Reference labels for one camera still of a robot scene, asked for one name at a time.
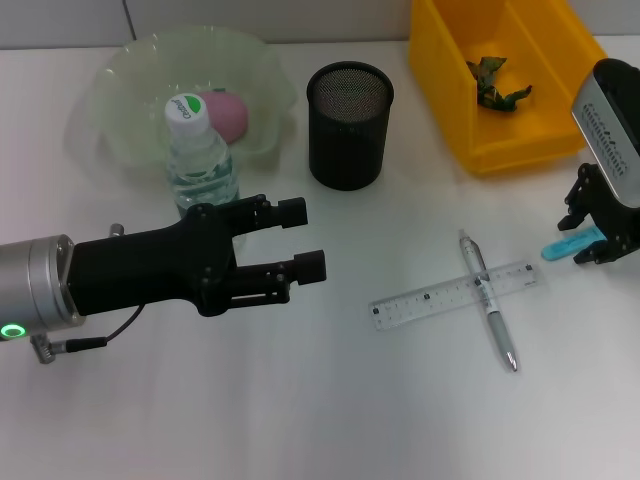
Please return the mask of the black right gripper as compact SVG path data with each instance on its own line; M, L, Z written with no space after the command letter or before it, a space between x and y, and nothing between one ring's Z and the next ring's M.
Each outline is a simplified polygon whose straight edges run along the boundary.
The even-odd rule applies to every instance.
M557 224L559 231L574 230L590 217L606 238L578 252L573 257L575 264L609 263L639 249L639 209L625 206L615 197L596 164L579 167L564 203L567 214Z

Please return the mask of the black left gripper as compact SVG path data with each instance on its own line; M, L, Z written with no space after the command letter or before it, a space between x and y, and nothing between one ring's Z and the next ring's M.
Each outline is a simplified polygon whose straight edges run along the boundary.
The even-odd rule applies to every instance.
M71 297L83 316L178 299L212 317L229 308L219 288L233 258L223 215L196 205L169 227L76 244Z

